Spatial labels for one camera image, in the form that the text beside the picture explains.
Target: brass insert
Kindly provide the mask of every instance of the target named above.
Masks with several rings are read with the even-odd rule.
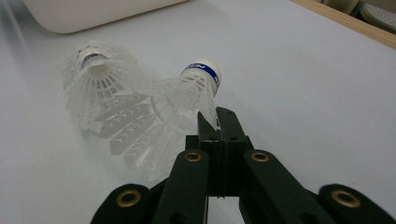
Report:
[[[262,152],[255,152],[251,154],[251,159],[254,161],[269,161],[270,157]]]
[[[345,207],[356,208],[361,206],[361,201],[357,197],[342,189],[333,190],[332,198]]]
[[[119,207],[131,207],[140,201],[142,195],[137,189],[127,189],[117,197],[117,204]]]
[[[184,158],[186,158],[187,161],[200,161],[202,156],[197,152],[190,152],[187,153]]]

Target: white shuttlecock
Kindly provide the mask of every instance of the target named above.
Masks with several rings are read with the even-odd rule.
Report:
[[[104,101],[148,83],[128,49],[100,41],[91,41],[69,56],[63,76],[66,108],[82,130],[93,129]]]
[[[213,97],[220,78],[215,64],[199,60],[179,77],[121,94],[98,116],[97,120],[106,120],[100,136],[113,136],[111,153],[123,155],[130,168],[146,171],[149,180],[166,177],[184,150],[186,135],[197,132],[198,109],[218,128]]]

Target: screw hole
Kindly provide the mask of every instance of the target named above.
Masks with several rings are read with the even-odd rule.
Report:
[[[140,201],[142,195],[137,189],[127,189],[117,197],[119,207],[131,207]]]
[[[300,220],[304,224],[318,224],[318,219],[310,213],[301,213]]]
[[[169,221],[172,224],[184,224],[186,223],[186,216],[181,213],[174,213],[172,216],[169,217]]]
[[[200,161],[202,158],[201,154],[196,152],[187,153],[184,157],[187,161]]]
[[[332,198],[345,207],[356,208],[361,206],[361,201],[357,197],[341,189],[333,190]]]
[[[270,158],[262,152],[255,152],[255,153],[251,154],[251,158],[254,161],[269,161],[270,160]]]

